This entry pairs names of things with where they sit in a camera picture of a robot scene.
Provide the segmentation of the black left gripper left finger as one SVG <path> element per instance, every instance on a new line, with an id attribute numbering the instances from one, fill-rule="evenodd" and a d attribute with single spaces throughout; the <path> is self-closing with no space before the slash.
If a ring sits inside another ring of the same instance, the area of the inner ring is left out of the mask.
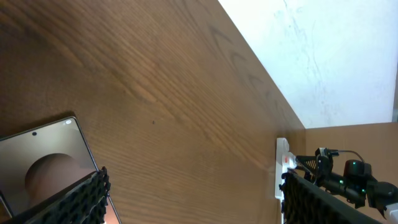
<path id="1" fill-rule="evenodd" d="M 59 193 L 22 212 L 6 224 L 101 224 L 105 222 L 111 188 L 103 167 Z"/>

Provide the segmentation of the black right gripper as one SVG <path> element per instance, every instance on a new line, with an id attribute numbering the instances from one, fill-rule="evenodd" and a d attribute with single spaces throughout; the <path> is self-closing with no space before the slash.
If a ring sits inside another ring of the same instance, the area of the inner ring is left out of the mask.
<path id="1" fill-rule="evenodd" d="M 330 158 L 319 154 L 316 156 L 296 156 L 296 162 L 305 172 L 315 174 L 315 183 L 322 184 L 330 174 Z"/>

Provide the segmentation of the Galaxy S25 Ultra smartphone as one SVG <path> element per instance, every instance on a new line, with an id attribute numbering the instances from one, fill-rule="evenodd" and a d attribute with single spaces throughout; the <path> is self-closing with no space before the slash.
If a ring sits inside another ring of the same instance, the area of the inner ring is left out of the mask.
<path id="1" fill-rule="evenodd" d="M 1 223 L 102 168 L 74 116 L 2 138 Z M 109 192 L 107 202 L 104 223 L 120 223 Z"/>

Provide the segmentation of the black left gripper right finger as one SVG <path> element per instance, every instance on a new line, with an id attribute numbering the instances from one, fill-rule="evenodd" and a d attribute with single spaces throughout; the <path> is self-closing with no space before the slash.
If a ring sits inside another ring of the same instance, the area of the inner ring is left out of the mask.
<path id="1" fill-rule="evenodd" d="M 282 214 L 285 223 L 367 224 L 378 221 L 359 212 L 339 195 L 332 195 L 295 172 L 282 174 L 279 188 L 284 193 Z"/>

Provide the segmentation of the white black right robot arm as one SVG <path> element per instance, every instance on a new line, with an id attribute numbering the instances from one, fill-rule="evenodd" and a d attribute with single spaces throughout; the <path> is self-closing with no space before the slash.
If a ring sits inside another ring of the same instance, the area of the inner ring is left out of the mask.
<path id="1" fill-rule="evenodd" d="M 397 187 L 388 182 L 380 182 L 373 177 L 372 167 L 362 157 L 345 162 L 343 175 L 333 172 L 333 158 L 341 151 L 332 150 L 315 156 L 297 156 L 305 179 L 317 187 L 323 187 L 332 195 L 339 195 L 356 208 L 368 202 L 390 223 L 397 223 Z"/>

